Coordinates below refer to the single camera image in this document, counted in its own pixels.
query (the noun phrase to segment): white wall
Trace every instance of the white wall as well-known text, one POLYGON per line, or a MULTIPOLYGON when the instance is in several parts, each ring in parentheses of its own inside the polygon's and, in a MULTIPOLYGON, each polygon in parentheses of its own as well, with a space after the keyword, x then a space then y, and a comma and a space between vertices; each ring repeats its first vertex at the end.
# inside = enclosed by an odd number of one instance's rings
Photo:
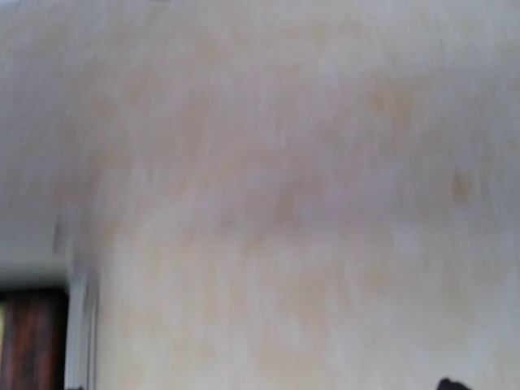
POLYGON ((26 0, 0 206, 102 275, 99 388, 520 386, 513 0, 26 0))

